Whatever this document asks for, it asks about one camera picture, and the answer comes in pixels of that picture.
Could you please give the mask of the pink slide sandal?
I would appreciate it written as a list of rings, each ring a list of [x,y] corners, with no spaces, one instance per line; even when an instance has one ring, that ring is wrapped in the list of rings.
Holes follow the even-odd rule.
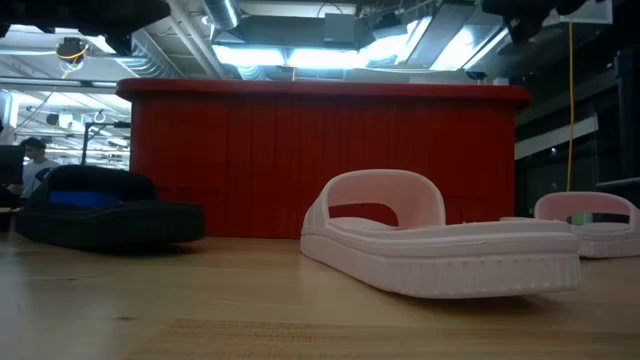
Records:
[[[449,225],[437,186],[397,169],[329,180],[300,237],[308,258],[375,288],[431,299],[573,290],[581,282],[578,247],[560,221]]]
[[[572,215],[626,215],[626,223],[573,225]],[[630,201],[601,192],[556,192],[540,198],[532,218],[503,217],[480,235],[489,255],[507,259],[575,261],[580,257],[619,258],[640,255],[640,209]]]

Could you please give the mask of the silver ventilation duct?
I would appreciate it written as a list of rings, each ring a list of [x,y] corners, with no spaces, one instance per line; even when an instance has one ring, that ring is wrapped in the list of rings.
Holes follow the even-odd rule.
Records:
[[[231,30],[241,21],[241,10],[236,0],[202,0],[212,26],[219,30]]]

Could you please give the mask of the red plastic bin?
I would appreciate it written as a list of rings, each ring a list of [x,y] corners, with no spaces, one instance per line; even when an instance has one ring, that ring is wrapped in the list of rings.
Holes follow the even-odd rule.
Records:
[[[402,169],[450,224],[514,212],[517,86],[124,79],[130,168],[193,202],[210,236],[296,239],[333,177]]]

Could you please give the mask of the person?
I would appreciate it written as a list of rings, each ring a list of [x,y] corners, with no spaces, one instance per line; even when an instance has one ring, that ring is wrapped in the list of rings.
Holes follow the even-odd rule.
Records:
[[[48,174],[60,164],[46,157],[46,145],[40,139],[29,137],[21,142],[25,156],[30,160],[24,166],[21,197],[29,198]]]

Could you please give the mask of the black slide sandal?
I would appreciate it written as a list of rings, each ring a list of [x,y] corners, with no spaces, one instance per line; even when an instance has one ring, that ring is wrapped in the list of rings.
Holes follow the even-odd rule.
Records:
[[[110,194],[121,203],[108,208],[51,204],[53,191]],[[39,243],[82,250],[186,243],[205,236],[200,206],[162,201],[144,175],[86,165],[53,169],[26,200],[16,218],[16,232]]]

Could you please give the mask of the grey ceiling box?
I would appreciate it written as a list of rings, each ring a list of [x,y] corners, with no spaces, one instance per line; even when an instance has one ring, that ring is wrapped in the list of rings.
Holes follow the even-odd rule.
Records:
[[[324,15],[324,44],[327,47],[352,47],[356,42],[356,19],[351,14]]]

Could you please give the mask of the fluorescent ceiling light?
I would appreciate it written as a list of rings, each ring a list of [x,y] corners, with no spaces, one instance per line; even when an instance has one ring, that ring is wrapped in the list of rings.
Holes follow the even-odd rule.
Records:
[[[234,66],[289,66],[303,69],[354,69],[366,65],[355,50],[212,46],[218,60]]]

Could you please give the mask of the blue plastic bin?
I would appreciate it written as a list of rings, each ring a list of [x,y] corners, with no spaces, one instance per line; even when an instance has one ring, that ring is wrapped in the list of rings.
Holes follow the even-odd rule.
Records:
[[[121,203],[116,196],[88,191],[53,191],[49,201],[55,205],[82,208],[108,208]]]

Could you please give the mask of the black computer monitor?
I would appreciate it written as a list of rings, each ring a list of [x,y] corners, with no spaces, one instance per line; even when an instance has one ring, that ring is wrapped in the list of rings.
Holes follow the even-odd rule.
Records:
[[[24,155],[23,146],[0,145],[0,185],[22,183]]]

